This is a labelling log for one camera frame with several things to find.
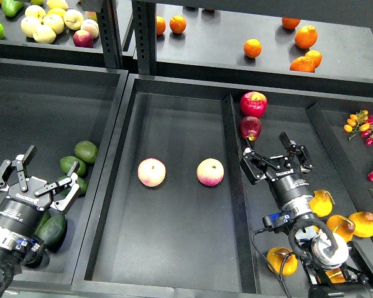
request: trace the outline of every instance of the pear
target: pear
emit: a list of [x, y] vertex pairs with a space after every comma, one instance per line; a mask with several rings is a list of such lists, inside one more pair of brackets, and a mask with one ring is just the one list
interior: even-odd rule
[[38, 43], [53, 43], [57, 35], [48, 25], [37, 25], [33, 31], [33, 38]]
[[68, 10], [69, 6], [65, 0], [47, 0], [47, 7], [49, 9], [53, 8], [62, 8], [64, 10]]
[[332, 215], [326, 225], [333, 233], [340, 235], [345, 242], [351, 241], [354, 236], [354, 222], [342, 215]]
[[333, 198], [330, 192], [320, 189], [314, 191], [315, 197], [308, 203], [312, 212], [316, 213], [318, 217], [325, 217], [330, 214], [333, 209]]
[[[282, 261], [285, 259], [288, 253], [292, 251], [288, 248], [284, 247], [274, 247], [271, 248], [267, 253], [267, 259], [275, 268], [276, 272], [280, 274], [280, 266], [282, 265]], [[290, 276], [294, 272], [297, 271], [298, 261], [295, 255], [291, 255], [288, 257], [285, 266], [283, 267], [283, 276]]]
[[355, 224], [354, 235], [361, 238], [373, 236], [373, 213], [355, 212], [348, 219]]

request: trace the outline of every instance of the black cable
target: black cable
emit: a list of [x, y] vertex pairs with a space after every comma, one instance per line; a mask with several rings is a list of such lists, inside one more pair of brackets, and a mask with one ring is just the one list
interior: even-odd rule
[[290, 296], [290, 294], [288, 293], [288, 290], [287, 288], [285, 287], [285, 283], [284, 281], [282, 280], [282, 278], [280, 277], [280, 275], [278, 274], [278, 272], [275, 270], [274, 266], [271, 264], [271, 262], [267, 259], [267, 257], [263, 254], [263, 252], [261, 252], [258, 247], [257, 247], [257, 244], [256, 242], [254, 241], [254, 235], [256, 234], [259, 234], [259, 233], [262, 233], [266, 231], [265, 229], [262, 229], [262, 230], [258, 230], [258, 231], [255, 231], [251, 234], [251, 243], [253, 244], [253, 247], [256, 249], [256, 252], [261, 256], [261, 258], [267, 263], [267, 265], [269, 266], [269, 268], [271, 268], [272, 272], [276, 275], [277, 279], [278, 279], [278, 282], [280, 284], [280, 287], [282, 288], [283, 292], [286, 294], [287, 298], [292, 298]]
[[284, 267], [285, 267], [285, 265], [286, 265], [287, 260], [288, 260], [289, 257], [291, 257], [292, 255], [294, 255], [294, 252], [292, 252], [292, 251], [285, 255], [285, 258], [283, 259], [282, 264], [280, 265], [280, 269], [279, 269], [279, 276], [280, 276], [280, 278], [281, 278], [281, 280], [282, 280], [282, 282], [283, 282], [283, 286], [285, 287], [285, 290], [286, 290], [285, 294], [286, 294], [286, 296], [287, 296], [288, 298], [291, 297], [291, 295], [290, 295], [290, 293], [288, 292], [288, 289], [287, 289], [287, 286], [286, 286], [285, 279], [283, 278], [283, 269], [284, 269]]

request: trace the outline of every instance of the black shelf surface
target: black shelf surface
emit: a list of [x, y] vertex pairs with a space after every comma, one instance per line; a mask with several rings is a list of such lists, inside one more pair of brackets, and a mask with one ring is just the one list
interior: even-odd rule
[[[119, 34], [124, 48], [125, 56], [132, 56], [128, 52], [130, 42], [131, 4], [129, 0], [117, 1], [117, 19], [119, 20]], [[80, 11], [87, 19], [85, 11], [82, 10], [77, 0], [67, 1], [70, 9]], [[0, 23], [5, 30], [5, 36], [0, 40], [0, 58], [18, 60], [31, 60], [52, 63], [67, 63], [73, 65], [84, 65], [94, 67], [105, 67], [101, 38], [94, 40], [93, 48], [79, 48], [73, 44], [74, 30], [65, 26], [64, 32], [59, 34], [50, 45], [37, 43], [28, 38], [21, 30], [21, 20], [25, 16], [25, 10], [29, 6], [25, 3], [15, 17], [6, 17], [0, 7]], [[46, 1], [42, 7], [47, 12], [49, 8]]]
[[[108, 151], [113, 159], [104, 166], [73, 291], [119, 297], [283, 296], [276, 277], [253, 248], [236, 241], [243, 233], [241, 225], [250, 232], [260, 229], [263, 216], [278, 211], [268, 185], [250, 185], [231, 163], [232, 155], [241, 153], [237, 141], [225, 144], [233, 124], [221, 105], [234, 98], [237, 121], [238, 101], [250, 90], [269, 98], [257, 152], [284, 154], [278, 135], [286, 131], [309, 150], [315, 170], [307, 178], [314, 189], [332, 193], [332, 215], [357, 209], [306, 109], [320, 103], [325, 112], [342, 113], [365, 102], [373, 106], [373, 99], [351, 101], [348, 96], [307, 91], [130, 75]], [[137, 177], [138, 164], [148, 157], [167, 167], [167, 177], [156, 189], [143, 186]], [[217, 158], [226, 169], [224, 180], [214, 188], [196, 178], [197, 165], [208, 157]], [[235, 218], [238, 202], [230, 181], [238, 176], [246, 219]], [[372, 239], [355, 241], [373, 271]], [[288, 247], [286, 235], [274, 233], [258, 235], [256, 242], [262, 251]], [[247, 274], [237, 264], [248, 254], [255, 286], [245, 291]], [[293, 296], [306, 297], [308, 283], [301, 265], [287, 284]]]
[[[280, 17], [166, 4], [157, 4], [156, 11], [167, 23], [165, 33], [157, 37], [158, 75], [373, 97], [369, 28], [302, 20], [297, 30], [314, 25], [318, 41], [311, 49], [323, 55], [311, 74], [289, 70], [291, 62], [307, 50], [294, 44], [297, 30], [284, 29]], [[170, 30], [174, 15], [186, 19], [181, 35]], [[262, 44], [256, 59], [243, 51], [250, 38]]]
[[[37, 154], [28, 173], [51, 183], [63, 176], [60, 159], [74, 155], [79, 141], [99, 146], [96, 163], [86, 177], [88, 192], [66, 214], [63, 245], [55, 253], [47, 251], [38, 268], [24, 268], [11, 289], [69, 290], [112, 133], [110, 111], [120, 103], [126, 78], [123, 70], [0, 59], [0, 164], [35, 145]], [[10, 183], [15, 181], [12, 175]], [[0, 193], [0, 202], [4, 196]], [[59, 194], [55, 200], [64, 197]]]

